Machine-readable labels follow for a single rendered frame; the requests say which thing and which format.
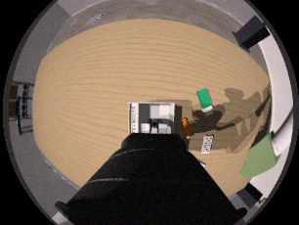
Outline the green and white eraser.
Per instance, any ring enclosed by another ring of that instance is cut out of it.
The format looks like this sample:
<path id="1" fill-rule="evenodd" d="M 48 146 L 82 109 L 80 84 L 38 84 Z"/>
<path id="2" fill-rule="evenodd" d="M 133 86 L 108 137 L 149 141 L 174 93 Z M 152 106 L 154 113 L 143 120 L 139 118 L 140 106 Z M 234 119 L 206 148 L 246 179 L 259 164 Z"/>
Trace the green and white eraser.
<path id="1" fill-rule="evenodd" d="M 211 103 L 210 103 L 210 99 L 209 99 L 207 91 L 206 91 L 206 88 L 196 91 L 196 95 L 200 102 L 200 105 L 201 105 L 201 108 L 203 111 L 203 115 L 209 116 L 212 113 L 214 113 Z"/>

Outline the orange aa battery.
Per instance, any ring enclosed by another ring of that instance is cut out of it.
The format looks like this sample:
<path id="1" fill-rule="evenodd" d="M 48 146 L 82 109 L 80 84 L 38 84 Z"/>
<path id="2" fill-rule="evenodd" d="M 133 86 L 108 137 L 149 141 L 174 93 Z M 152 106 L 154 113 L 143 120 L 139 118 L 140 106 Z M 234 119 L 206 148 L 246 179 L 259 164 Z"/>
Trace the orange aa battery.
<path id="1" fill-rule="evenodd" d="M 181 122 L 182 122 L 182 126 L 183 126 L 183 129 L 184 129 L 186 139 L 191 138 L 191 132 L 190 132 L 190 129 L 189 129 L 187 118 L 186 117 L 181 118 Z"/>

